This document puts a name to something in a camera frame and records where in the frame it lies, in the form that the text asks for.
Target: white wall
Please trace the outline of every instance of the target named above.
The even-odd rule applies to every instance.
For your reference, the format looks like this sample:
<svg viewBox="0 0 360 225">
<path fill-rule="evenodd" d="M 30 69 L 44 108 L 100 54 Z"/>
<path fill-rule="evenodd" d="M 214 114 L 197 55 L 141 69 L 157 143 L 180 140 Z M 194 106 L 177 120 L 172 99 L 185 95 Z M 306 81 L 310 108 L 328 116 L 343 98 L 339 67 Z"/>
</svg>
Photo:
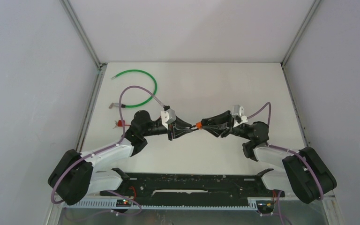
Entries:
<svg viewBox="0 0 360 225">
<path fill-rule="evenodd" d="M 102 62 L 281 62 L 313 0 L 72 0 Z"/>
<path fill-rule="evenodd" d="M 345 221 L 360 224 L 360 1 L 323 1 L 287 72 Z"/>
<path fill-rule="evenodd" d="M 58 0 L 0 0 L 0 225 L 42 224 L 96 73 Z"/>
</svg>

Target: green cable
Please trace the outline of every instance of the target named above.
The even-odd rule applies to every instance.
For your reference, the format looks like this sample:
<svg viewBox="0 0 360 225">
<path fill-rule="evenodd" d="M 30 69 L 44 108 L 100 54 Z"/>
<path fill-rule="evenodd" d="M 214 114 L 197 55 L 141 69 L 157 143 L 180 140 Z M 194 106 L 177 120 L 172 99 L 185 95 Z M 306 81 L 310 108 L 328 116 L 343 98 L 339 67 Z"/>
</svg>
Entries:
<svg viewBox="0 0 360 225">
<path fill-rule="evenodd" d="M 157 89 L 158 89 L 157 81 L 155 80 L 155 78 L 151 74 L 149 74 L 149 73 L 147 73 L 147 72 L 145 72 L 143 70 L 139 70 L 139 69 L 125 70 L 125 71 L 122 71 L 122 72 L 118 73 L 117 75 L 113 76 L 111 79 L 113 80 L 113 79 L 115 79 L 115 78 L 117 78 L 117 77 L 119 77 L 119 76 L 121 76 L 123 74 L 130 73 L 130 72 L 139 72 L 139 73 L 143 73 L 143 74 L 146 74 L 149 77 L 151 77 L 151 79 L 152 79 L 152 81 L 154 82 L 154 85 L 155 85 L 153 94 L 155 95 L 157 93 Z M 124 104 L 122 104 L 121 107 L 122 108 L 136 108 L 136 107 L 139 107 L 139 106 L 142 106 L 142 105 L 146 104 L 147 102 L 151 101 L 151 99 L 152 99 L 152 96 L 150 96 L 147 100 L 143 101 L 142 103 L 139 103 L 139 104 L 136 104 L 136 105 L 124 105 Z"/>
</svg>

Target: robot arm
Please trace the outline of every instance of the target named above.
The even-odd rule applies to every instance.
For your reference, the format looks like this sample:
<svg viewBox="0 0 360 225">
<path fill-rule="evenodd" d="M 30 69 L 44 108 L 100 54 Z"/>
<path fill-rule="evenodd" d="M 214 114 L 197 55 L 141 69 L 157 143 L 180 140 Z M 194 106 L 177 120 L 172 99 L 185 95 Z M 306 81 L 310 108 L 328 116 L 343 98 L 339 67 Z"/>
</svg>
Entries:
<svg viewBox="0 0 360 225">
<path fill-rule="evenodd" d="M 243 107 L 235 105 L 232 111 L 228 110 L 220 115 L 202 119 L 196 126 L 215 137 L 235 135 L 248 139 L 249 142 L 242 144 L 246 158 L 280 167 L 280 170 L 263 175 L 262 180 L 267 189 L 294 192 L 304 203 L 318 199 L 320 193 L 317 184 L 300 159 L 286 149 L 278 150 L 268 145 L 269 127 L 267 124 L 260 121 L 247 124 L 247 121 Z M 313 148 L 306 147 L 298 154 L 310 165 L 323 193 L 337 186 L 335 178 Z"/>
<path fill-rule="evenodd" d="M 171 141 L 193 132 L 195 129 L 192 127 L 191 124 L 176 117 L 175 111 L 169 106 L 164 107 L 161 117 L 156 121 L 151 120 L 147 111 L 138 111 L 120 144 L 109 144 L 103 148 L 81 153 L 74 149 L 68 150 L 50 175 L 48 183 L 54 187 L 67 168 L 91 154 L 65 176 L 56 192 L 68 205 L 73 205 L 85 195 L 116 190 L 128 177 L 118 168 L 107 170 L 110 164 L 139 153 L 147 145 L 147 140 L 144 138 L 146 136 L 167 134 Z M 107 149 L 95 155 L 95 152 L 105 148 Z"/>
</svg>

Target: white enclosure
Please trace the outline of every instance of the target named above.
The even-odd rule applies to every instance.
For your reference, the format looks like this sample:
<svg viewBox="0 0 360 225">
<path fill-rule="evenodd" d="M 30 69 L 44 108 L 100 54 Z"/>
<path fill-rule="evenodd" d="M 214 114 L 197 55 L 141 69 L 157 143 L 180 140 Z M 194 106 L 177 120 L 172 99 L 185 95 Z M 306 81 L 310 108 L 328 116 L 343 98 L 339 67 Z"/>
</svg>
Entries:
<svg viewBox="0 0 360 225">
<path fill-rule="evenodd" d="M 281 62 L 313 0 L 74 0 L 101 62 Z"/>
<path fill-rule="evenodd" d="M 119 138 L 109 104 L 129 85 L 152 89 L 144 76 L 110 80 L 133 68 L 154 74 L 157 96 L 191 123 L 233 104 L 251 114 L 271 101 L 270 141 L 315 148 L 337 179 L 342 213 L 336 201 L 324 203 L 328 224 L 343 224 L 342 216 L 360 224 L 360 1 L 0 0 L 0 225 L 57 221 L 47 178 L 68 149 Z M 143 109 L 153 118 L 160 110 L 153 102 Z M 205 174 L 265 168 L 230 137 L 148 140 L 116 165 Z M 163 148 L 192 165 L 159 163 Z"/>
</svg>

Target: purple cable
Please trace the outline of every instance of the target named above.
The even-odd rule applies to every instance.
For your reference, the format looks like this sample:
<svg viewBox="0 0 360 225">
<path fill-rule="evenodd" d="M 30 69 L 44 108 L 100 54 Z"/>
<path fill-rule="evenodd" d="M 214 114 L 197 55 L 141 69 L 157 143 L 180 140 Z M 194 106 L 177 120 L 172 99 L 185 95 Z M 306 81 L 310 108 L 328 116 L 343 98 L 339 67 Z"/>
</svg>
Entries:
<svg viewBox="0 0 360 225">
<path fill-rule="evenodd" d="M 70 218 L 68 218 L 67 214 L 64 212 L 64 217 L 66 218 L 66 220 L 69 220 L 71 222 L 82 222 L 82 221 L 88 220 L 88 219 L 90 219 L 90 218 L 92 218 L 94 216 L 97 216 L 97 215 L 103 214 L 103 213 L 107 213 L 107 212 L 115 213 L 115 215 L 123 215 L 123 216 L 135 216 L 135 215 L 142 212 L 142 206 L 139 203 L 137 203 L 135 200 L 127 198 L 125 196 L 122 196 L 122 195 L 120 195 L 120 194 L 118 194 L 116 192 L 110 191 L 110 190 L 107 190 L 107 192 L 109 192 L 109 193 L 111 193 L 113 195 L 116 195 L 118 197 L 121 197 L 123 199 L 126 199 L 126 200 L 128 200 L 130 202 L 133 202 L 133 204 L 135 204 L 135 205 L 137 205 L 139 207 L 139 210 L 137 212 L 135 212 L 135 213 L 122 213 L 122 212 L 116 212 L 114 210 L 102 210 L 102 211 L 96 212 L 96 213 L 94 213 L 94 214 L 92 214 L 90 216 L 87 216 L 85 218 L 82 218 L 82 219 L 70 219 Z"/>
<path fill-rule="evenodd" d="M 286 149 L 286 148 L 283 148 L 283 147 L 279 147 L 279 146 L 276 146 L 276 145 L 273 145 L 273 144 L 269 144 L 268 147 L 272 147 L 272 148 L 274 148 L 274 149 L 281 150 L 281 151 L 290 152 L 290 153 L 294 154 L 297 158 L 299 158 L 300 161 L 303 162 L 304 166 L 306 166 L 306 168 L 308 169 L 308 171 L 310 171 L 310 174 L 311 174 L 311 176 L 313 177 L 313 179 L 314 179 L 314 181 L 315 181 L 315 184 L 316 184 L 317 187 L 318 187 L 318 191 L 319 191 L 319 195 L 320 195 L 319 200 L 322 201 L 322 199 L 323 199 L 323 190 L 322 190 L 321 184 L 319 183 L 316 174 L 314 173 L 314 171 L 313 171 L 313 169 L 310 167 L 310 165 L 307 163 L 307 161 L 306 161 L 299 153 L 297 153 L 297 152 L 295 152 L 295 151 L 292 151 L 292 150 L 290 150 L 290 149 Z"/>
<path fill-rule="evenodd" d="M 277 206 L 278 206 L 279 219 L 281 219 L 281 223 L 282 223 L 282 225 L 284 225 L 284 224 L 285 224 L 285 223 L 284 223 L 284 218 L 285 218 L 285 216 L 282 215 L 282 212 L 281 212 L 281 202 L 279 201 L 279 197 L 281 196 L 281 194 L 282 194 L 282 191 L 279 191 L 279 192 L 278 192 L 278 195 L 277 195 Z"/>
<path fill-rule="evenodd" d="M 120 94 L 120 97 L 119 97 L 119 105 L 121 105 L 121 103 L 122 103 L 123 94 L 125 94 L 125 92 L 126 92 L 127 90 L 131 89 L 131 88 L 139 88 L 139 89 L 142 89 L 143 91 L 149 93 L 162 107 L 164 106 L 164 104 L 163 104 L 154 94 L 152 94 L 149 90 L 147 90 L 147 89 L 145 89 L 145 88 L 143 88 L 143 87 L 140 87 L 140 86 L 129 86 L 129 87 L 125 88 L 125 89 L 121 92 L 121 94 Z M 122 116 L 122 108 L 121 108 L 121 107 L 119 107 L 119 116 L 120 116 L 120 120 L 122 121 L 122 124 L 125 124 L 125 121 L 123 120 L 123 116 Z M 100 150 L 97 150 L 96 152 L 94 152 L 94 154 L 97 155 L 97 154 L 100 153 L 100 152 L 103 152 L 103 151 L 105 151 L 105 150 L 107 150 L 107 149 L 110 149 L 110 148 L 114 147 L 116 144 L 120 144 L 120 143 L 123 141 L 123 139 L 125 138 L 125 126 L 122 127 L 122 132 L 123 132 L 123 133 L 122 133 L 122 136 L 121 136 L 121 138 L 120 138 L 119 141 L 117 141 L 116 143 L 111 144 L 111 145 L 109 145 L 109 146 L 107 146 L 107 147 L 105 147 L 105 148 L 102 148 L 102 149 L 100 149 Z M 64 202 L 64 200 L 56 201 L 56 200 L 54 199 L 54 194 L 55 194 L 56 191 L 57 191 L 57 187 L 59 186 L 59 184 L 61 183 L 61 181 L 63 181 L 64 177 L 65 177 L 76 165 L 78 165 L 80 162 L 82 162 L 83 160 L 85 160 L 85 159 L 87 159 L 87 158 L 89 158 L 89 157 L 91 157 L 91 156 L 92 156 L 92 154 L 88 154 L 88 155 L 80 158 L 79 160 L 75 161 L 75 162 L 74 162 L 71 166 L 69 166 L 69 167 L 64 171 L 64 173 L 59 177 L 59 179 L 57 180 L 56 184 L 55 184 L 54 187 L 53 187 L 52 194 L 50 195 L 50 201 L 52 201 L 53 204 L 60 204 L 60 203 Z"/>
<path fill-rule="evenodd" d="M 261 111 L 263 111 L 263 109 L 265 109 L 265 107 L 268 106 L 268 120 L 267 120 L 267 125 L 270 126 L 270 120 L 271 120 L 271 102 L 267 102 L 266 104 L 263 105 L 262 108 L 260 108 L 257 112 L 253 113 L 252 115 L 248 116 L 248 119 L 251 119 L 253 117 L 255 117 L 257 114 L 259 114 Z"/>
<path fill-rule="evenodd" d="M 273 212 L 271 213 L 265 213 L 262 214 L 259 210 L 257 210 L 257 213 L 259 213 L 262 217 L 267 217 L 267 216 L 279 216 L 279 218 L 281 219 L 281 224 L 285 225 L 284 220 L 286 220 L 290 225 L 293 225 L 292 222 L 290 221 L 290 219 L 288 217 L 286 217 L 285 215 L 282 215 L 281 213 L 281 205 L 279 203 L 279 197 L 281 196 L 282 191 L 278 192 L 278 196 L 277 196 L 277 205 L 278 205 L 278 213 Z"/>
</svg>

